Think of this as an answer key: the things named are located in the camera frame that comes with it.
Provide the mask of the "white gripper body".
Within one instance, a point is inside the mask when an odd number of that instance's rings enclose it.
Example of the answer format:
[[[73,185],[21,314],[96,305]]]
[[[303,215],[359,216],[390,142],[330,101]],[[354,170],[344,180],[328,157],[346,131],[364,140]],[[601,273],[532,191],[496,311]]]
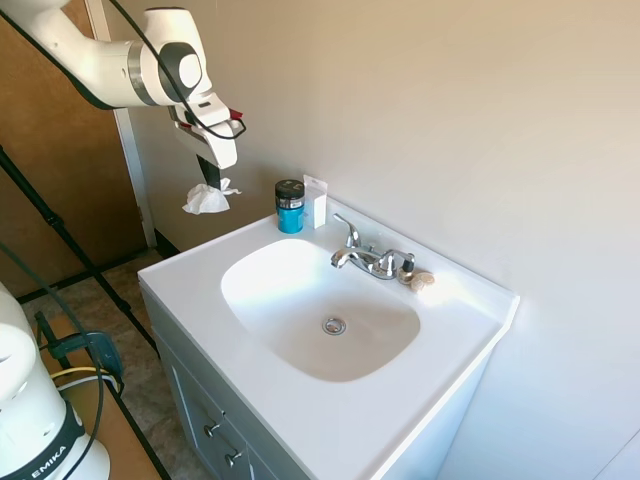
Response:
[[[190,151],[220,169],[236,164],[235,138],[239,134],[239,120],[232,118],[230,109],[213,92],[209,96],[191,95],[190,107],[206,125],[203,128],[183,105],[172,106],[169,114],[174,121],[178,140]]]

